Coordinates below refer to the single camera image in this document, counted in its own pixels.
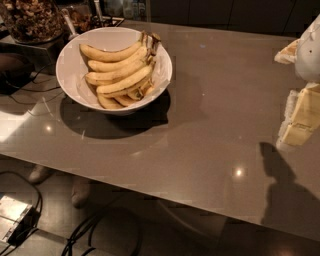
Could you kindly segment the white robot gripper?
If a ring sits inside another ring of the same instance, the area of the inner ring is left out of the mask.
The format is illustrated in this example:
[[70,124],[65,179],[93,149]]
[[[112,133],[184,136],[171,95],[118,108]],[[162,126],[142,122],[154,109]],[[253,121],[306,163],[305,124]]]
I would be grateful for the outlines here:
[[[279,51],[274,60],[294,64],[296,74],[308,82],[320,81],[320,14],[301,35]],[[291,90],[285,106],[276,147],[302,146],[320,126],[320,84],[308,83],[300,92]]]

